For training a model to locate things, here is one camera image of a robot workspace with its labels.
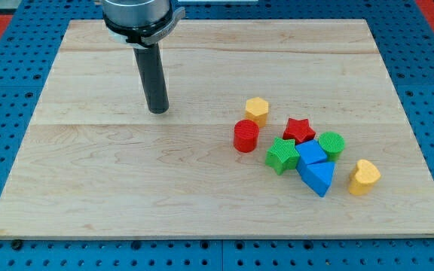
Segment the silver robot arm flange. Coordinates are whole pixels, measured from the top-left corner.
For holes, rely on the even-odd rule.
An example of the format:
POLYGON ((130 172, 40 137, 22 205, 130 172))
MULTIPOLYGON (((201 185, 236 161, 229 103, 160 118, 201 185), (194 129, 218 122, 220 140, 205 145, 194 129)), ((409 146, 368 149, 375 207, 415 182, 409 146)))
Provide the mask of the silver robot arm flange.
POLYGON ((170 0, 102 0, 102 17, 113 39, 136 49, 147 49, 167 37, 185 18, 183 7, 170 0))

